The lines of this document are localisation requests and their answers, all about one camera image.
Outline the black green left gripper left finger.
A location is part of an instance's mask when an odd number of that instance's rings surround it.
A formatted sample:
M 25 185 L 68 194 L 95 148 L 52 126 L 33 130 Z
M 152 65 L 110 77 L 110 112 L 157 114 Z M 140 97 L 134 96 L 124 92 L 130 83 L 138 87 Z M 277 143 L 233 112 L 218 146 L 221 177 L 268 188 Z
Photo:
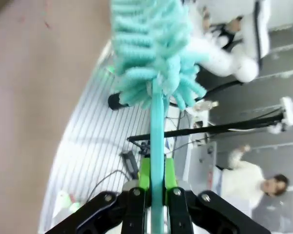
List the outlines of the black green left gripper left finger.
M 105 234 L 121 225 L 122 234 L 145 233 L 150 187 L 150 159 L 143 158 L 138 180 L 120 194 L 103 191 L 48 231 L 49 234 Z

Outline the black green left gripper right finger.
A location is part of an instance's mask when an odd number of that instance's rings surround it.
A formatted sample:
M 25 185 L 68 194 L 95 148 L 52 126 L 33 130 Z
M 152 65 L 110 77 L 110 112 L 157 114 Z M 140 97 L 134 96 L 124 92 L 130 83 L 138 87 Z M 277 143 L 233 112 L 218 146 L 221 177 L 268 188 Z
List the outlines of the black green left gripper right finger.
M 196 195 L 180 187 L 172 158 L 165 161 L 165 186 L 171 234 L 193 234 L 194 225 L 209 234 L 271 233 L 213 191 Z

